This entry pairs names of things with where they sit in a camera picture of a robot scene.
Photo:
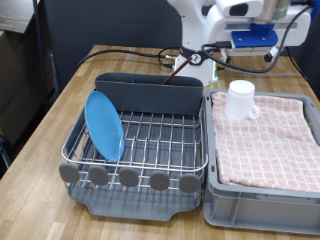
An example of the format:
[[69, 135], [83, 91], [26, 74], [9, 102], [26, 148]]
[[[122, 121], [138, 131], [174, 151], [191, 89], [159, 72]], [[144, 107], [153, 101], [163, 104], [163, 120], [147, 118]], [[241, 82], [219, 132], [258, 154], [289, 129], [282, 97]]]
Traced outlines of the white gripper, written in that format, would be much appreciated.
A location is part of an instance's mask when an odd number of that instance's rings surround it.
[[[311, 10], [300, 14], [303, 5], [291, 6], [291, 0], [216, 0], [205, 21], [205, 43], [230, 41], [235, 48], [301, 45], [308, 34]], [[222, 60], [230, 63], [226, 49]], [[274, 61], [268, 53], [267, 63]]]

